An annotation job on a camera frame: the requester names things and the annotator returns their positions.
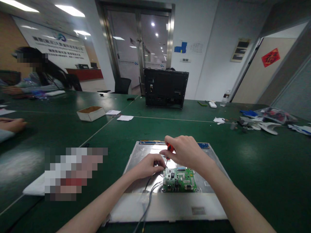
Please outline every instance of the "hand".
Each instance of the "hand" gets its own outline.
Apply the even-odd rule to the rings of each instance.
[[[27,122],[25,122],[24,119],[22,118],[10,122],[1,121],[0,129],[11,131],[13,133],[18,133],[19,131],[22,131],[25,128],[26,124]]]
[[[24,92],[19,87],[9,86],[3,89],[3,93],[10,94],[10,95],[16,95],[16,94],[23,94]]]
[[[182,166],[192,168],[199,172],[201,165],[206,165],[205,162],[208,164],[214,163],[214,161],[202,151],[192,136],[179,136],[176,138],[165,136],[165,143],[166,145],[168,143],[171,144],[175,148],[176,154],[169,150],[162,150],[160,154],[169,157],[175,163]]]
[[[152,176],[156,172],[162,172],[165,168],[165,162],[159,154],[148,154],[129,172],[133,174],[135,179],[142,179]]]

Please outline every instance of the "green circuit board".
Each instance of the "green circuit board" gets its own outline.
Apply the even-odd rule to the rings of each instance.
[[[193,170],[190,168],[167,168],[163,172],[163,192],[197,192]]]

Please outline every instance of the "water bottle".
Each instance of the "water bottle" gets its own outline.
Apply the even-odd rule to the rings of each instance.
[[[226,103],[228,102],[229,95],[231,94],[231,89],[228,89],[227,92],[224,94],[223,100],[220,103],[220,106],[225,107]]]
[[[41,100],[47,99],[45,92],[37,89],[38,85],[35,82],[31,81],[31,79],[24,79],[24,81],[25,87],[31,88],[31,93],[33,94],[34,97]]]

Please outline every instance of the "red decoration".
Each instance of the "red decoration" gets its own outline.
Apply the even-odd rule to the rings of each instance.
[[[265,67],[275,63],[277,60],[280,59],[278,48],[272,50],[270,53],[267,53],[261,59]]]

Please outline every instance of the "green workbench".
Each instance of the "green workbench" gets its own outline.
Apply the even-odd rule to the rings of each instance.
[[[275,136],[265,131],[243,133],[240,128],[230,130],[230,124],[213,122],[215,117],[235,121],[241,116],[240,110],[264,106],[230,103],[219,107],[217,103],[213,109],[185,100],[184,108],[178,110],[147,108],[143,97],[134,96],[135,101],[127,101],[133,97],[129,95],[100,97],[97,93],[68,92],[62,98],[56,97],[48,104],[38,100],[10,101],[10,109],[18,111],[5,117],[24,117],[30,124],[24,132],[1,144],[1,211],[43,173],[44,148],[79,147],[91,137],[87,141],[90,147],[108,147],[108,156],[98,171],[93,171],[93,178],[82,187],[77,201],[50,202],[24,196],[0,216],[4,230],[20,218],[12,232],[57,231],[122,175],[137,140],[163,140],[165,135],[191,135],[197,141],[210,143],[233,183],[277,232],[310,230],[310,138],[286,127],[276,128],[279,135]],[[122,114],[134,118],[117,121],[104,116],[94,122],[80,121],[76,111],[91,105],[104,106],[105,111],[122,110]],[[135,226],[136,223],[108,224],[99,232],[132,232]],[[226,220],[147,223],[145,229],[187,230],[233,232]]]

